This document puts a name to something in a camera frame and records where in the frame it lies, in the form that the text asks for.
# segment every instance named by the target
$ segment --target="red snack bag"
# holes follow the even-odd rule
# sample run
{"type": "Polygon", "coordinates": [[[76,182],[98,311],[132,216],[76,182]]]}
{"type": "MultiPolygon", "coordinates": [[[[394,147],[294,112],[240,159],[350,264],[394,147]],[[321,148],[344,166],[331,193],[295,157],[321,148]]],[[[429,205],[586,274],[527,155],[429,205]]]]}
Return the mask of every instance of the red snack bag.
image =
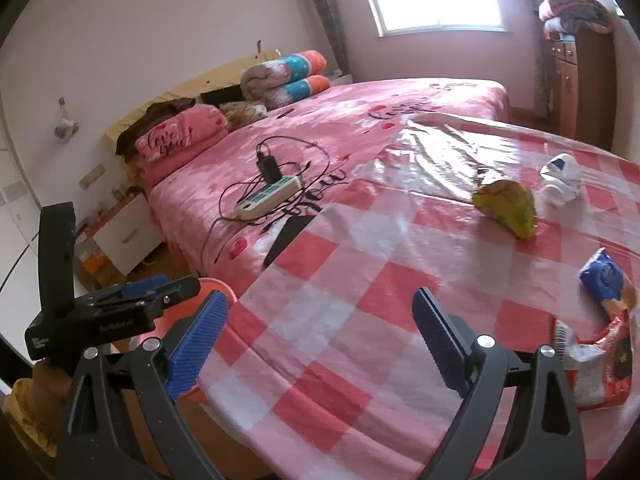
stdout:
{"type": "Polygon", "coordinates": [[[593,340],[578,339],[571,327],[556,319],[553,346],[579,410],[620,406],[628,399],[633,353],[627,311],[593,340]]]}

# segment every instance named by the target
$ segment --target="red and white tablecloth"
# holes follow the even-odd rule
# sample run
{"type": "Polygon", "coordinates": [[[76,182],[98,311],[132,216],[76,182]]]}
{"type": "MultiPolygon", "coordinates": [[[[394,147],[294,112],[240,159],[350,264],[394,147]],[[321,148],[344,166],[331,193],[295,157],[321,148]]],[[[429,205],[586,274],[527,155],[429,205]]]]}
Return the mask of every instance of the red and white tablecloth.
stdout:
{"type": "MultiPolygon", "coordinates": [[[[581,337],[604,326],[577,277],[599,247],[640,283],[637,165],[500,123],[419,121],[231,308],[200,375],[213,410],[284,478],[408,480],[424,468],[461,401],[413,322],[419,287],[476,333],[531,351],[549,342],[552,316],[581,337]],[[540,167],[563,152],[582,167],[583,197],[553,209],[536,193],[533,240],[470,204],[478,162],[539,191],[540,167]]],[[[636,378],[638,369],[636,360],[636,378]]],[[[590,477],[638,417],[639,382],[625,406],[581,415],[590,477]]],[[[503,396],[479,469],[491,464],[511,398],[503,396]]]]}

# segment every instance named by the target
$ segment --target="black charger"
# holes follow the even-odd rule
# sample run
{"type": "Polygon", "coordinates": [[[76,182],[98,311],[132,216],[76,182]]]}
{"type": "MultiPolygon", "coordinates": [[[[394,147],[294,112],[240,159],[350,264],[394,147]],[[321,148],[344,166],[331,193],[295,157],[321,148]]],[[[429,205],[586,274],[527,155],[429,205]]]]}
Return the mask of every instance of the black charger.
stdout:
{"type": "Polygon", "coordinates": [[[278,167],[278,163],[273,155],[265,155],[263,152],[258,152],[258,170],[264,181],[271,185],[275,184],[282,178],[282,172],[278,167]]]}

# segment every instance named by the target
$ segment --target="window sill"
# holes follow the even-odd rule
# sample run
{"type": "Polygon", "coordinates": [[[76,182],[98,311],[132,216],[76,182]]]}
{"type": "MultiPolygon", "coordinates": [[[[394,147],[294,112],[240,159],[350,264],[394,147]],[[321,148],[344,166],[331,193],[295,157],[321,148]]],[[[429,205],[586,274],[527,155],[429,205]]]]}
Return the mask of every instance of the window sill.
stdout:
{"type": "Polygon", "coordinates": [[[490,25],[437,25],[435,27],[414,27],[401,28],[399,30],[380,30],[380,38],[386,36],[400,36],[401,34],[416,34],[418,32],[442,32],[445,30],[477,30],[482,32],[508,32],[508,30],[500,25],[492,27],[490,25]]]}

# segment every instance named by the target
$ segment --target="blue gripper pad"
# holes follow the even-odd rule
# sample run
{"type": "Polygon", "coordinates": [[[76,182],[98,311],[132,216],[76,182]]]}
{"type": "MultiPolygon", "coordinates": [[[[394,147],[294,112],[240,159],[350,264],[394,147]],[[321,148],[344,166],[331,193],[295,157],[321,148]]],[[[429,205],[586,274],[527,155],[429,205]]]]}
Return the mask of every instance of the blue gripper pad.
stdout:
{"type": "Polygon", "coordinates": [[[449,316],[435,298],[423,289],[414,294],[412,311],[418,330],[447,388],[465,397],[472,386],[468,377],[468,355],[458,343],[453,332],[456,329],[449,316]]]}
{"type": "Polygon", "coordinates": [[[221,292],[215,293],[193,315],[192,323],[169,357],[165,389],[174,400],[193,388],[213,344],[226,323],[228,303],[221,292]]]}
{"type": "Polygon", "coordinates": [[[122,288],[122,297],[125,300],[127,298],[138,298],[139,296],[144,296],[150,290],[167,285],[168,283],[169,279],[164,274],[158,274],[151,278],[140,280],[139,282],[125,283],[122,288]]]}

